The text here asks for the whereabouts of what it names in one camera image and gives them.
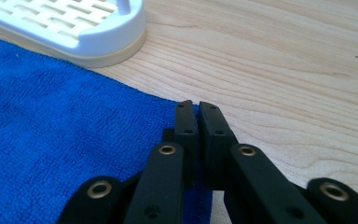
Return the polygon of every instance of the light wood grain surface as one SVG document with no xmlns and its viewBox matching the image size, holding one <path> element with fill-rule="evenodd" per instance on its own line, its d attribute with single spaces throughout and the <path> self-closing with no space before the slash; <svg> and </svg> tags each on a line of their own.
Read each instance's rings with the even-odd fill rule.
<svg viewBox="0 0 358 224">
<path fill-rule="evenodd" d="M 145 0 L 145 11 L 141 50 L 94 71 L 216 104 L 292 182 L 324 176 L 358 191 L 358 1 Z"/>
</svg>

